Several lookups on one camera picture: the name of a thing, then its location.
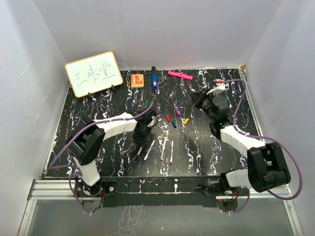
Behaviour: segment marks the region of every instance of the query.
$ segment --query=whiteboard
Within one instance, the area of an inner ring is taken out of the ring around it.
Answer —
[[[69,62],[64,67],[76,97],[123,83],[113,52]]]

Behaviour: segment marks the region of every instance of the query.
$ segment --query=yellow marker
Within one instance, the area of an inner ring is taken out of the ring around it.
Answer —
[[[186,125],[189,121],[189,118],[187,118],[185,121],[184,121],[184,125]]]

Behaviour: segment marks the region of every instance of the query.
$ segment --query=black marble table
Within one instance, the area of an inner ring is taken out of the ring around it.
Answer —
[[[158,114],[158,124],[152,129],[150,142],[136,157],[138,147],[132,142],[132,132],[117,135],[106,140],[96,158],[101,177],[184,177],[184,176],[217,176],[231,169],[247,167],[246,159],[229,145],[220,142],[211,135],[209,118],[199,109],[192,108],[189,92],[199,91],[203,87],[213,87],[214,79],[240,79],[238,69],[194,69],[180,72],[193,76],[192,81],[167,75],[167,71],[158,71],[159,90],[152,90],[150,71],[122,71],[124,83],[111,89],[98,92],[92,98],[76,98],[70,87],[63,108],[60,124],[50,155],[52,159],[65,145],[70,132],[76,127],[82,117],[103,119],[120,115],[126,110],[139,111],[145,107],[145,101],[154,101],[154,109]],[[143,74],[144,88],[130,88],[130,75]],[[223,95],[230,102],[230,116],[236,109],[243,86],[231,83]],[[174,109],[178,108],[178,117]],[[169,114],[175,120],[177,128],[166,120]],[[186,126],[183,122],[189,118]],[[257,129],[247,99],[240,108],[237,123],[241,129],[251,134],[257,134]],[[161,151],[164,137],[168,138],[161,161]],[[155,141],[153,149],[146,162],[143,158]],[[171,141],[174,141],[173,164],[169,164]],[[57,165],[73,164],[74,161],[64,153]],[[73,170],[44,170],[42,178],[65,178]]]

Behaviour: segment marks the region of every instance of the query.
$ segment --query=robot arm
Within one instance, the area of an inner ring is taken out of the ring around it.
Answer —
[[[121,133],[134,132],[132,139],[136,144],[143,147],[147,143],[149,134],[155,126],[157,114],[153,109],[150,109],[144,115],[136,119],[126,120],[126,118],[132,118],[135,115],[136,114],[132,113],[123,113],[113,118],[103,119],[115,122],[93,125],[69,146],[68,150],[73,156],[77,166],[80,168],[81,179],[85,184],[93,186],[100,180],[95,159],[104,140]],[[93,121],[83,118],[72,132],[68,141],[91,122]]]
[[[220,176],[219,189],[224,192],[235,187],[253,188],[263,192],[287,183],[291,177],[284,154],[277,143],[247,137],[236,131],[228,118],[229,105],[223,80],[215,80],[211,90],[191,93],[193,106],[202,109],[210,119],[211,133],[247,157],[247,170],[233,170]]]

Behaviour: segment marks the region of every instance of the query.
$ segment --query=wall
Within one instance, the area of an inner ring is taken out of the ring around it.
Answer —
[[[34,0],[64,58],[120,69],[247,64],[281,0]]]
[[[65,60],[32,0],[0,0],[0,234],[17,235],[68,88]]]
[[[248,64],[247,78],[265,135],[296,155],[304,188],[294,200],[305,234],[314,235],[315,2],[284,0]],[[292,164],[291,188],[297,188]]]

